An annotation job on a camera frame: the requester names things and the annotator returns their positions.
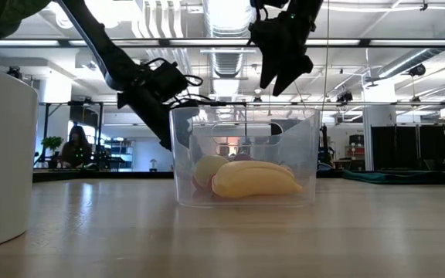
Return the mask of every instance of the ductwork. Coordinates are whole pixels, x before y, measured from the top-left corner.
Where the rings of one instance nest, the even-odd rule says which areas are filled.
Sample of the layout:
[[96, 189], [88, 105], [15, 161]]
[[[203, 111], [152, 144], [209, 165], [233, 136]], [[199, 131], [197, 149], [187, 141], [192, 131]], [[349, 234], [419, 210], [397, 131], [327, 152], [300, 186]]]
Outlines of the ductwork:
[[[177, 38], [183, 37], [182, 25], [181, 25], [181, 0], [161, 0], [161, 31], [165, 38], [172, 38], [170, 15], [169, 12], [171, 8], [168, 2], [173, 4], [173, 29]], [[161, 33], [158, 27], [158, 7], [156, 0], [136, 0], [138, 9], [136, 12], [138, 14], [138, 20], [132, 21], [131, 31], [137, 38], [161, 38]], [[146, 3], [149, 4], [149, 16], [147, 18]], [[178, 63], [178, 68], [184, 74], [191, 74], [192, 68], [189, 63], [188, 53], [186, 49], [147, 49], [147, 54], [149, 59], [155, 59], [158, 57], [163, 57], [168, 61], [176, 61]]]
[[[203, 0], [206, 35], [211, 38], [248, 37], [248, 25], [253, 19], [249, 1]], [[243, 65], [242, 53], [210, 54], [211, 74], [222, 78], [238, 77]], [[213, 80], [212, 88], [223, 96], [238, 92], [238, 80]]]
[[[398, 59], [392, 61], [391, 63], [377, 69], [372, 70], [372, 80], [379, 79], [387, 79], [394, 77], [400, 73], [404, 73], [407, 70], [412, 69], [419, 64], [426, 62], [429, 59], [432, 59], [434, 56], [437, 56], [445, 51], [445, 48], [437, 48], [437, 49], [414, 49], [409, 51], [407, 54], [399, 57]], [[351, 76], [342, 84], [349, 88], [356, 83], [361, 81], [360, 76]]]

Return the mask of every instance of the wooden table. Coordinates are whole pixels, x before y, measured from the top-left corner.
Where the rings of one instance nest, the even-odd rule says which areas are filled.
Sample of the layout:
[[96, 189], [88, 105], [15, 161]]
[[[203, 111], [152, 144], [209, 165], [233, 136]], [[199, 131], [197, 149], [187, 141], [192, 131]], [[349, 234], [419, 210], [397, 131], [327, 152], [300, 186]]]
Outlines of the wooden table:
[[185, 208], [173, 181], [35, 184], [0, 277], [445, 277], [445, 186], [318, 180], [314, 206]]

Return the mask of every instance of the pillar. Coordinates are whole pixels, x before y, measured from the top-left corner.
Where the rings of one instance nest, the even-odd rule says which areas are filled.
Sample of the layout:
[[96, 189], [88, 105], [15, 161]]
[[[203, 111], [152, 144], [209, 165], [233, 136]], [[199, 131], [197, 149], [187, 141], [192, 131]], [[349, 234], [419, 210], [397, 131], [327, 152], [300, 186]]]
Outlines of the pillar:
[[[65, 103], [71, 100], [72, 81], [56, 72], [51, 72], [47, 79], [40, 80], [39, 102], [41, 103]], [[59, 136], [63, 142], [68, 141], [68, 122], [70, 121], [70, 107], [52, 105], [49, 108], [51, 116], [48, 119], [47, 136]], [[41, 140], [44, 137], [44, 119], [46, 106], [39, 106], [36, 151], [42, 152]]]
[[[363, 86], [363, 100], [366, 102], [394, 102], [396, 95], [392, 80], [381, 80], [377, 86]], [[386, 127], [396, 124], [396, 106], [375, 105], [363, 108], [363, 128], [365, 139], [365, 170], [373, 171], [372, 130], [371, 127]]]

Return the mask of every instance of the transparent container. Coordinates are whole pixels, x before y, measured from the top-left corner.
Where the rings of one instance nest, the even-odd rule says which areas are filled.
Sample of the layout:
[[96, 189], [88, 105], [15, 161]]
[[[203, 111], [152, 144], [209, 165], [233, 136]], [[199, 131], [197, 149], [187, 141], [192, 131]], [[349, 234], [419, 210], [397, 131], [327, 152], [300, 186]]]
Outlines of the transparent container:
[[[180, 204], [205, 207], [305, 205], [314, 201], [320, 111], [305, 107], [186, 107], [172, 110], [170, 118]], [[226, 161], [245, 162], [231, 164], [233, 168], [238, 167], [238, 172], [228, 177], [228, 165], [224, 166], [225, 171], [218, 168], [223, 167], [221, 161], [224, 161], [222, 164]], [[248, 161], [272, 163], [268, 166], [272, 174], [260, 168], [265, 163]], [[248, 170], [254, 165], [261, 177], [274, 173], [276, 176], [260, 180], [255, 171]], [[284, 194], [280, 191], [284, 190], [279, 188], [281, 185], [287, 185], [284, 180], [288, 181], [280, 175], [288, 174], [276, 169], [275, 165], [292, 173], [294, 186], [299, 186], [299, 192]], [[228, 178], [232, 178], [232, 192], [240, 194], [239, 191], [244, 191], [250, 195], [221, 196], [220, 185]], [[262, 188], [259, 188], [259, 182], [263, 184]], [[266, 192], [260, 192], [269, 187], [271, 189]]]

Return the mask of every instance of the potted plant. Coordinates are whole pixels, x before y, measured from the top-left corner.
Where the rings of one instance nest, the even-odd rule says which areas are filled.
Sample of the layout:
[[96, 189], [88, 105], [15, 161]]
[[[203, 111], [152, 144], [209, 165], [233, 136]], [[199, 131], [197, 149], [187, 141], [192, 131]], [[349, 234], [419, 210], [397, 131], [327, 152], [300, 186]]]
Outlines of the potted plant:
[[56, 149], [61, 146], [62, 143], [63, 139], [59, 136], [46, 137], [41, 141], [41, 145], [44, 146], [44, 148], [46, 149], [50, 149], [53, 153], [53, 156], [51, 156], [51, 161], [49, 161], [48, 163], [48, 166], [51, 169], [54, 169], [58, 166], [59, 152], [56, 152]]

